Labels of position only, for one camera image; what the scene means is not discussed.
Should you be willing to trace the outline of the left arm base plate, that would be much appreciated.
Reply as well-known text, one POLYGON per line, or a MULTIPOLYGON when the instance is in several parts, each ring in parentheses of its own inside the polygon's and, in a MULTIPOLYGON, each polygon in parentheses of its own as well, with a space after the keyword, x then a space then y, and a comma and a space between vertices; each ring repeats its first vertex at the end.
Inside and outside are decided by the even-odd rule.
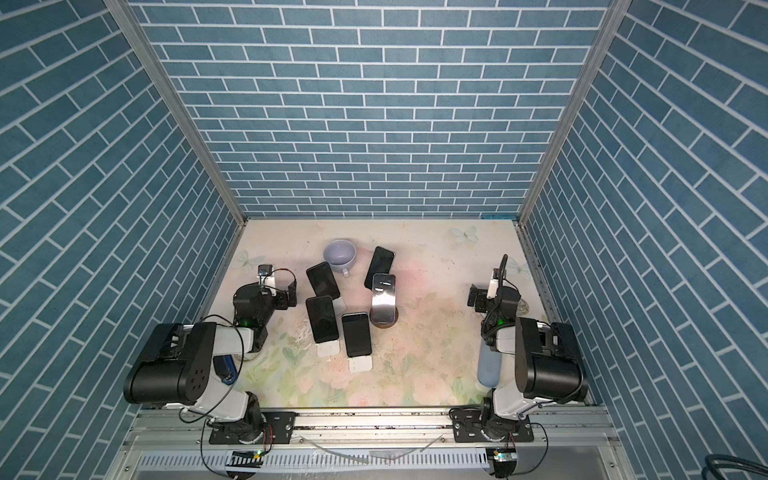
POLYGON ((248 418, 236 422, 210 422, 211 445, 271 445, 289 444, 297 413, 292 411, 262 412, 255 422, 248 418))

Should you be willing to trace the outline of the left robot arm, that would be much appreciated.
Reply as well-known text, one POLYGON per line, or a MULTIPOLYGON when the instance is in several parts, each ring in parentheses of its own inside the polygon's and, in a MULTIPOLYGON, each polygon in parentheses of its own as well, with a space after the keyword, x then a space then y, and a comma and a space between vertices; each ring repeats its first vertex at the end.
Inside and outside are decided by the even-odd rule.
POLYGON ((211 428, 212 445, 288 444, 296 415, 265 413, 252 392, 235 389, 244 363, 263 349, 277 310, 297 305, 297 283, 280 289, 271 275, 238 288, 234 318, 211 314, 195 324, 154 328, 123 386, 127 402, 179 405, 191 423, 211 428))

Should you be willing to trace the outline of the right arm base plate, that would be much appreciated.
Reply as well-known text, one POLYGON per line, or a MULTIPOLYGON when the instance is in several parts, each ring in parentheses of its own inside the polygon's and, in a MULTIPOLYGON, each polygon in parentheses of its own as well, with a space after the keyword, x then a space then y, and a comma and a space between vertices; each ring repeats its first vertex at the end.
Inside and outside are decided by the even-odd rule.
POLYGON ((479 407, 453 407, 448 411, 456 443, 530 443, 534 434, 528 420, 510 420, 479 407))

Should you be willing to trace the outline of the purple-cased black phone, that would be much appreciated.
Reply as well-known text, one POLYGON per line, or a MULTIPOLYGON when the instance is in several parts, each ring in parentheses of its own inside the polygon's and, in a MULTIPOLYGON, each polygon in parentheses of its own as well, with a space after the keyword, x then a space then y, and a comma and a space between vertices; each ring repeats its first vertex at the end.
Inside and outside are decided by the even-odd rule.
POLYGON ((394 316, 396 307, 396 277, 391 274, 376 274, 373 277, 372 306, 374 312, 385 317, 394 316))

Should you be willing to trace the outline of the wooden base metal stand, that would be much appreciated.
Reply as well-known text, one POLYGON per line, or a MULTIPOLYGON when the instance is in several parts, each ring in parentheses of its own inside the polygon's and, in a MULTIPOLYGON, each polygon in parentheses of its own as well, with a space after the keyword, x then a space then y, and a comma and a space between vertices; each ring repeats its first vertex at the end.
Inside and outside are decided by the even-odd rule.
POLYGON ((398 313, 395 313, 395 315, 391 317, 378 315, 378 314, 375 314, 374 312, 370 314, 371 324, 380 329, 386 329, 394 326, 397 320, 398 320, 398 313))

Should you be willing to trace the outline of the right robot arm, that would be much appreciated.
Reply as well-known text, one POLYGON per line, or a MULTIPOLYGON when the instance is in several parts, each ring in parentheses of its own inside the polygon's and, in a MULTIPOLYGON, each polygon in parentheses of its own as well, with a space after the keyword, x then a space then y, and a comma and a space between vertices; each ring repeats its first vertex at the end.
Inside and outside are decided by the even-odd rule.
POLYGON ((588 382, 573 328, 520 317, 516 286, 472 285, 467 305, 484 315, 477 377, 488 389, 473 426, 490 441, 527 440, 528 416, 551 404, 582 402, 588 382))

